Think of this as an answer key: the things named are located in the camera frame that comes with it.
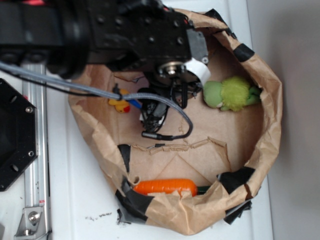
screw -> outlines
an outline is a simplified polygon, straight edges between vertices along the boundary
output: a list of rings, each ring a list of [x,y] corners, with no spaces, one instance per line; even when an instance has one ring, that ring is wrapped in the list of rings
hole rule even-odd
[[[98,15],[96,17],[96,21],[99,23],[99,24],[104,24],[105,23],[105,17],[102,16],[102,15]]]
[[[201,60],[204,64],[208,64],[209,63],[209,59],[207,56],[204,56]]]
[[[184,44],[184,39],[183,39],[182,37],[178,37],[178,38],[176,39],[176,42],[177,42],[179,45],[182,45],[182,44]]]
[[[149,37],[149,43],[153,44],[155,42],[155,38],[153,36]]]
[[[29,221],[30,222],[35,222],[36,220],[38,220],[40,218],[40,214],[37,213],[36,211],[30,212],[29,214]]]
[[[146,24],[151,24],[151,18],[150,17],[146,17],[145,19],[144,19],[144,22],[146,23]]]
[[[175,74],[176,74],[176,71],[175,71],[175,70],[169,70],[169,71],[168,71],[168,74],[169,74],[169,75],[175,75]]]
[[[185,65],[181,65],[180,66],[180,71],[181,71],[182,74],[185,72],[185,70],[186,70]]]
[[[176,28],[180,27],[180,23],[177,20],[173,21],[173,26],[175,26]]]
[[[31,113],[34,111],[34,109],[33,109],[32,107],[28,106],[28,107],[25,109],[25,111],[26,111],[28,114],[31,114]]]
[[[118,26],[121,26],[124,22],[122,21],[122,19],[120,17],[116,17],[115,18],[115,23],[118,25]]]
[[[31,230],[30,229],[23,230],[23,235],[24,236],[29,236],[30,234],[31,234]]]

gray wall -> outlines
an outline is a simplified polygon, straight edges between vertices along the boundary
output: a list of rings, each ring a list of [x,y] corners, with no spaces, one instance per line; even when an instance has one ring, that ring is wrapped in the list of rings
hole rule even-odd
[[[253,49],[283,82],[269,175],[275,240],[320,239],[320,1],[247,0]]]

green plush toy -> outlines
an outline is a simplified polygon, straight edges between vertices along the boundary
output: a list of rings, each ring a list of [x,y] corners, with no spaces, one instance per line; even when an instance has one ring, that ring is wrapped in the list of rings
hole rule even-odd
[[[220,108],[222,111],[240,111],[244,106],[261,102],[261,90],[251,86],[246,79],[233,76],[218,81],[207,81],[203,87],[203,97],[211,108]]]

paper bag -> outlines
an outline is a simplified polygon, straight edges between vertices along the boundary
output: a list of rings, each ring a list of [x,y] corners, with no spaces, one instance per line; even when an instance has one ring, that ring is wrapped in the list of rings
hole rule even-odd
[[[121,219],[196,234],[249,200],[273,165],[280,145],[282,84],[266,63],[241,44],[216,11],[206,15],[177,10],[193,20],[206,37],[212,77],[246,78],[262,89],[261,104],[238,112],[208,107],[202,93],[185,109],[194,128],[185,139],[171,142],[141,137],[140,112],[119,113],[102,97],[70,96],[78,127],[119,200]],[[111,91],[118,83],[131,93],[148,86],[142,73],[113,73],[102,65],[87,66],[78,83]],[[188,125],[170,109],[163,135],[181,135]],[[148,196],[133,191],[139,181],[187,178],[211,186],[204,195],[183,192]],[[225,218],[232,222],[234,217]]]

toy carrot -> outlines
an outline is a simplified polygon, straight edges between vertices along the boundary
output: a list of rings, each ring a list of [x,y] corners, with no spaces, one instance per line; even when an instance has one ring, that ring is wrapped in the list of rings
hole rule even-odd
[[[209,186],[197,187],[190,179],[162,179],[141,181],[133,190],[139,194],[147,195],[150,193],[166,193],[171,194],[178,191],[181,195],[182,191],[190,191],[194,197],[197,194],[204,194],[209,189]]]

